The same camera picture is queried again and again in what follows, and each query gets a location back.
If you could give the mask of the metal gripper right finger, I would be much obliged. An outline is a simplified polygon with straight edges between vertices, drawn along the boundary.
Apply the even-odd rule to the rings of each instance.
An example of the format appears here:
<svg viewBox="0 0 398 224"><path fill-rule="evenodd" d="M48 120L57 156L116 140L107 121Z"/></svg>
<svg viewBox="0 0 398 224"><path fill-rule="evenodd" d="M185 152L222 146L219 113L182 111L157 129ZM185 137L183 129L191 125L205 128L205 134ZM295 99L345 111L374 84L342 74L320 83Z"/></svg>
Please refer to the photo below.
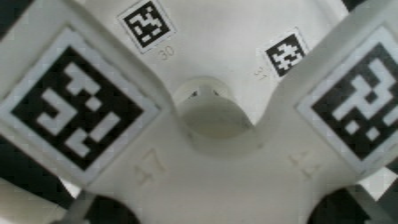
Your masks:
<svg viewBox="0 0 398 224"><path fill-rule="evenodd" d="M308 224L398 224L398 184L381 199L361 185L334 191L313 209Z"/></svg>

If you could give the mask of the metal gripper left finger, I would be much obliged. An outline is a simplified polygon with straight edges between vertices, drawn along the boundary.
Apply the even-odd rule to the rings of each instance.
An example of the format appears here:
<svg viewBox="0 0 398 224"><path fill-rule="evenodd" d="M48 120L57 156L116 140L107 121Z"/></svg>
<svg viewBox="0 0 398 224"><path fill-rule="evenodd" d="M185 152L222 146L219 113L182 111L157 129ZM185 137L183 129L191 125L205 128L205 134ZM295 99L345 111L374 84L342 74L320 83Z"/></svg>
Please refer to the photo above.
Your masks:
<svg viewBox="0 0 398 224"><path fill-rule="evenodd" d="M125 204L87 191L77 197L66 192L57 193L52 202L66 210L52 224L141 224Z"/></svg>

